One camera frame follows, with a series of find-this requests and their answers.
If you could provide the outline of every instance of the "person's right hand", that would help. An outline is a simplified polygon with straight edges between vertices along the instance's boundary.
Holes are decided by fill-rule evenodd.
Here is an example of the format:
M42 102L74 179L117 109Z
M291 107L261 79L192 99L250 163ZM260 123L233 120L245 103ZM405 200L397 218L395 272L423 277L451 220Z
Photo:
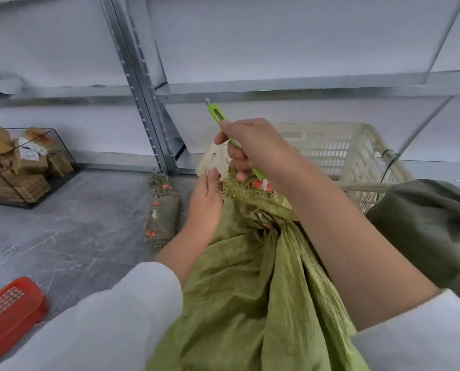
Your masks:
M222 144L228 137L237 140L242 148L228 143L228 156L239 171L237 179L244 181L253 175L252 168L260 168L270 180L272 187L280 186L279 177L284 177L300 154L275 130L268 120L256 118L220 123L221 131L215 137Z

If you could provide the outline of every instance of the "perforated metal post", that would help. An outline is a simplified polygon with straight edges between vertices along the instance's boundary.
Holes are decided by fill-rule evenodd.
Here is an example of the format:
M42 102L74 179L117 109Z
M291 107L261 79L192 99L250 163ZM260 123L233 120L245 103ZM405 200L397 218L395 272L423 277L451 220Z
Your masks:
M100 1L160 171L177 174L162 110L147 70L127 0Z

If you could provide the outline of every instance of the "white plastic basket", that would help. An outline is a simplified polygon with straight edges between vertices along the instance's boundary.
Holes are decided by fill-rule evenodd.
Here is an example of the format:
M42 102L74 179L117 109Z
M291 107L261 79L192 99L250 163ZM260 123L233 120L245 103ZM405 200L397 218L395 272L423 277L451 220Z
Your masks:
M303 156L337 181L363 212L380 200L391 185L413 179L399 161L387 171L381 157L390 149L369 124L274 124L274 127ZM230 161L227 144L212 144L196 174L216 167L222 178L226 178Z

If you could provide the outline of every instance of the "person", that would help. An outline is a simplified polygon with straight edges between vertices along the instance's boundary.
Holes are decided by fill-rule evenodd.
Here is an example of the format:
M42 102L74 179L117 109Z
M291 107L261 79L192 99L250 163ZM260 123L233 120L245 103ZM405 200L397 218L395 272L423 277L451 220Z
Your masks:
M215 143L228 137L242 147L228 144L237 179L259 167L289 200L359 331L352 341L370 369L460 370L460 299L412 266L268 121L222 121ZM61 313L0 371L143 370L182 311L182 288L219 224L219 177L213 169L198 180L183 230L155 262Z

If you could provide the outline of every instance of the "hand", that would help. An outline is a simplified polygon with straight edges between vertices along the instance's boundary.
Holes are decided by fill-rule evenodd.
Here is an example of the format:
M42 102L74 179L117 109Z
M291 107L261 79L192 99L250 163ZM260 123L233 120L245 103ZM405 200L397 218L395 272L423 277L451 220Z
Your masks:
M300 153L264 118L234 123L223 120L220 127L221 131L214 140L216 144L222 144L232 137L242 146L238 148L233 143L228 144L228 156L238 170L239 181L248 179L253 175L251 169L259 167L268 177L271 187L280 191L280 181L290 177L288 172L295 162L303 160Z
M184 232L201 240L206 246L213 239L223 210L220 176L216 168L202 175L190 198L189 213Z

